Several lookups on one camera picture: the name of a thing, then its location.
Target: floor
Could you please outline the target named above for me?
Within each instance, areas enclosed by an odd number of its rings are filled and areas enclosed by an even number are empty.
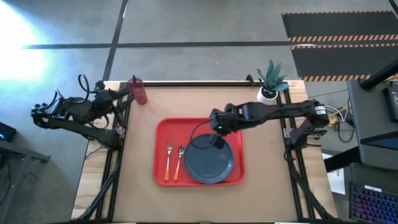
[[[110,43],[287,41],[282,12],[391,10],[388,0],[130,0],[121,14],[119,36],[115,27],[122,5],[123,0],[0,1],[0,26],[5,27],[0,36],[0,120],[17,129],[16,144],[51,154],[48,164],[32,165],[39,181],[24,181],[9,223],[70,218],[87,141],[68,131],[40,129],[29,112],[35,103],[49,102],[56,88],[65,96],[83,95],[79,73],[90,83],[103,77],[127,80],[133,74],[144,80],[241,80],[255,75],[256,68],[266,69],[273,59],[282,62],[287,79],[298,79],[287,46],[109,49]],[[84,48],[21,50],[22,45],[48,44]],[[90,49],[89,44],[105,47]],[[107,60],[113,56],[110,67]],[[309,96],[347,88],[345,82],[306,86]],[[316,97],[335,107],[345,106],[347,98],[347,91]],[[330,153],[356,145],[355,139],[340,142],[333,130],[321,142]],[[335,196],[339,216],[347,219],[346,197]]]

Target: table leg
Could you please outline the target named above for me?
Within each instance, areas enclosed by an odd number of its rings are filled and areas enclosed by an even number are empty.
[[[354,162],[361,163],[361,156],[359,155],[359,148],[357,146],[323,161],[325,162],[326,171],[331,172],[349,166]]]

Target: utensil handle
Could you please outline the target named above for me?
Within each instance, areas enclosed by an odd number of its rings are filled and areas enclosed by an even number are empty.
[[[167,166],[166,166],[166,172],[164,174],[164,180],[169,180],[169,162],[170,162],[170,156],[167,156]]]
[[[179,170],[180,170],[180,159],[178,160],[177,168],[176,168],[175,173],[174,173],[174,180],[178,180],[178,171]]]

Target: cardboard surface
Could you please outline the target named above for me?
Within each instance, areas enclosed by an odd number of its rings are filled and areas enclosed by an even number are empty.
[[[205,117],[227,103],[256,101],[258,87],[146,87],[146,92],[148,103],[133,101],[130,110],[115,222],[297,220],[279,120],[243,131],[246,178],[239,185],[162,187],[152,177],[159,121]]]

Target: sunlight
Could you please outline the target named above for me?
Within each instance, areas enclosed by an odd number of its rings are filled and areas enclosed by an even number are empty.
[[[28,22],[11,6],[0,1],[0,80],[29,81],[40,78],[45,68],[43,51],[22,50],[26,43],[35,42]]]

